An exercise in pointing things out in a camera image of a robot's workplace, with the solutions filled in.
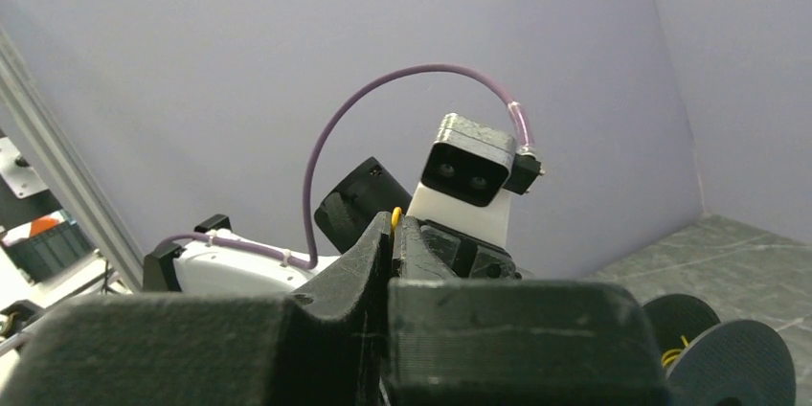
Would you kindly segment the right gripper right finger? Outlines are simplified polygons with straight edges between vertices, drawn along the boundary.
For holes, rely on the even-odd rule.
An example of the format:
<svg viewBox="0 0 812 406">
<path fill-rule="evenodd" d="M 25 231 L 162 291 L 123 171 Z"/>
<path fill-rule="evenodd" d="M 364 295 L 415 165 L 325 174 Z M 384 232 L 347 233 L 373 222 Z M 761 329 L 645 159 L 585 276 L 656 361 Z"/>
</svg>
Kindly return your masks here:
<svg viewBox="0 0 812 406">
<path fill-rule="evenodd" d="M 669 405 L 651 325 L 606 282 L 460 278 L 419 223 L 394 230 L 387 392 L 394 405 Z"/>
</svg>

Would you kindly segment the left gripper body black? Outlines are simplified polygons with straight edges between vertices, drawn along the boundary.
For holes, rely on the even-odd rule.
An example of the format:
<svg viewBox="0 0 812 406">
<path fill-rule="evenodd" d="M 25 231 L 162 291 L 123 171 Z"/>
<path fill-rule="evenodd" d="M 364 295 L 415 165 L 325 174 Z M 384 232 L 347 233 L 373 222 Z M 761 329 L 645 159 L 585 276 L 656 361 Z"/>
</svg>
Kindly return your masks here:
<svg viewBox="0 0 812 406">
<path fill-rule="evenodd" d="M 412 278 L 521 280 L 513 258 L 502 247 L 428 220 L 417 220 L 420 244 L 412 251 Z"/>
</svg>

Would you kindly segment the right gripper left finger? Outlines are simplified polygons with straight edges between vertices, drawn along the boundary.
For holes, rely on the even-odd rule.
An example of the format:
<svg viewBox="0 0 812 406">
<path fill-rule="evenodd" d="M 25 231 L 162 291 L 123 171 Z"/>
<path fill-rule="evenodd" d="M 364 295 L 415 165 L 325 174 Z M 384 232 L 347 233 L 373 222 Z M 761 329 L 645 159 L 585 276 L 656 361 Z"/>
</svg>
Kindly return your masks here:
<svg viewBox="0 0 812 406">
<path fill-rule="evenodd" d="M 291 293 L 75 298 L 50 311 L 5 405 L 376 405 L 392 221 Z"/>
</svg>

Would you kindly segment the grey perforated cable spool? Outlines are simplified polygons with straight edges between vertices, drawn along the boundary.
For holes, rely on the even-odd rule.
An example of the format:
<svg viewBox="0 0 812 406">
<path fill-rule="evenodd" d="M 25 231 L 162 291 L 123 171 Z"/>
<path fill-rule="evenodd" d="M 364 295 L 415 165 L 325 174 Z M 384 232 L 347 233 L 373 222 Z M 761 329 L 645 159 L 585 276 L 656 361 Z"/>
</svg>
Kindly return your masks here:
<svg viewBox="0 0 812 406">
<path fill-rule="evenodd" d="M 723 321 L 705 301 L 667 294 L 643 305 L 671 405 L 790 406 L 797 383 L 790 350 L 756 320 Z"/>
</svg>

